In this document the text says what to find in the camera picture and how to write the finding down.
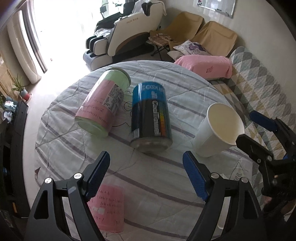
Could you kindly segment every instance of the bedsheet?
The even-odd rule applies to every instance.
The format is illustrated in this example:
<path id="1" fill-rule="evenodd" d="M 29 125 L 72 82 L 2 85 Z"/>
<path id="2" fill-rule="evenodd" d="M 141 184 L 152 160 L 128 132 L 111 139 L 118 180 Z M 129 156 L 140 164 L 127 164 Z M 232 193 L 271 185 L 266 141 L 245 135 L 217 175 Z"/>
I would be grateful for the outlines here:
<path id="1" fill-rule="evenodd" d="M 124 231 L 102 231 L 106 240 L 185 240 L 205 203 L 194 192 L 182 155 L 192 150 L 191 141 L 207 108 L 215 102 L 230 104 L 210 83 L 176 64 L 131 61 L 113 66 L 127 71 L 132 81 L 117 113 L 117 127 L 107 138 L 100 139 L 80 129 L 74 121 L 87 94 L 108 68 L 104 67 L 69 86 L 43 114 L 35 147 L 35 180 L 40 186 L 47 177 L 70 178 L 94 162 L 101 151 L 108 151 L 111 164 L 103 184 L 121 186 L 125 201 Z M 133 88 L 143 81 L 156 81 L 166 91 L 173 144 L 162 153 L 143 154 L 130 147 L 129 101 Z M 236 147 L 210 158 L 196 157 L 211 172 L 227 178 L 243 175 L 251 181 L 252 162 Z M 64 205 L 71 234 L 79 239 L 67 200 Z M 214 237 L 220 234 L 217 228 Z"/>

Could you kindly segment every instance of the potted plant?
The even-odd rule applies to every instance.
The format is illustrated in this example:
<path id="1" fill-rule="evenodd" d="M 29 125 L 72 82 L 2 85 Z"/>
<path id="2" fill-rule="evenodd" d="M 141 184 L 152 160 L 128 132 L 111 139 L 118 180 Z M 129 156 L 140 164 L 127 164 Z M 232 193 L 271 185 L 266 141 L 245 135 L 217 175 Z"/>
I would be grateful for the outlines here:
<path id="1" fill-rule="evenodd" d="M 19 79 L 18 74 L 17 74 L 17 77 L 16 78 L 13 78 L 12 82 L 13 82 L 13 85 L 15 86 L 15 88 L 11 88 L 11 90 L 18 91 L 20 93 L 20 96 L 25 101 L 28 101 L 30 99 L 30 94 L 27 92 L 27 90 L 25 89 L 25 87 L 22 86 L 21 79 L 22 79 L 22 77 L 20 77 L 20 79 Z"/>

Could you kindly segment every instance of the floral pillow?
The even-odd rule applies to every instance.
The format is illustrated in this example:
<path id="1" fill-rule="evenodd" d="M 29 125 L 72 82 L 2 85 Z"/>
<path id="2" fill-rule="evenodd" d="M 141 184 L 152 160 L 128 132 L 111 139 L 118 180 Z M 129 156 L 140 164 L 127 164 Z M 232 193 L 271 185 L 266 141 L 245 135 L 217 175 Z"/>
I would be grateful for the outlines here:
<path id="1" fill-rule="evenodd" d="M 190 40 L 185 41 L 183 44 L 174 47 L 184 55 L 197 54 L 197 55 L 208 55 L 211 54 L 199 43 L 191 42 Z"/>

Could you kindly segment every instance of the beige chair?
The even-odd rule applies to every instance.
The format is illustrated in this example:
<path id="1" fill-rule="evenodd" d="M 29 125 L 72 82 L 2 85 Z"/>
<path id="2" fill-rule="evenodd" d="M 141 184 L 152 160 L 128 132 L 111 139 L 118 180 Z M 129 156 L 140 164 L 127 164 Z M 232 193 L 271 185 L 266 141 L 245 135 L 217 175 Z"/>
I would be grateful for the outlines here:
<path id="1" fill-rule="evenodd" d="M 196 35 L 203 20 L 203 17 L 199 15 L 189 12 L 181 12 L 167 28 L 150 31 L 150 36 L 154 36 L 156 34 L 167 34 L 173 41 L 186 41 L 188 39 L 192 39 Z"/>
<path id="2" fill-rule="evenodd" d="M 171 45 L 171 41 L 184 42 L 188 39 L 192 39 L 203 23 L 203 20 L 204 18 L 199 15 L 189 12 L 181 12 L 177 17 L 175 17 L 175 19 L 167 28 L 150 31 L 149 39 L 153 44 L 156 45 L 157 48 L 157 51 L 155 51 L 152 56 L 158 52 L 161 58 L 160 51 L 167 49 L 165 46 Z M 171 40 L 167 40 L 165 43 L 163 43 L 163 39 L 158 39 L 158 36 L 156 36 L 157 34 L 164 34 Z"/>
<path id="3" fill-rule="evenodd" d="M 191 39 L 191 42 L 200 43 L 211 55 L 226 57 L 237 40 L 237 33 L 215 22 L 209 21 Z M 170 49 L 182 44 L 182 42 L 170 42 Z"/>

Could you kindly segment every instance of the blue can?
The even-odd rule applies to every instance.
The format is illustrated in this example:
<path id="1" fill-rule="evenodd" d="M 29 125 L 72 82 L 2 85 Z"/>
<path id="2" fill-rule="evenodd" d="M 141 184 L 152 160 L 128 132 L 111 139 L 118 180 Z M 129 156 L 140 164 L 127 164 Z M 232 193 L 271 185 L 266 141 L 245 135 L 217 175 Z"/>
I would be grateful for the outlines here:
<path id="1" fill-rule="evenodd" d="M 131 146 L 141 152 L 160 152 L 173 143 L 164 87 L 143 82 L 133 90 Z"/>

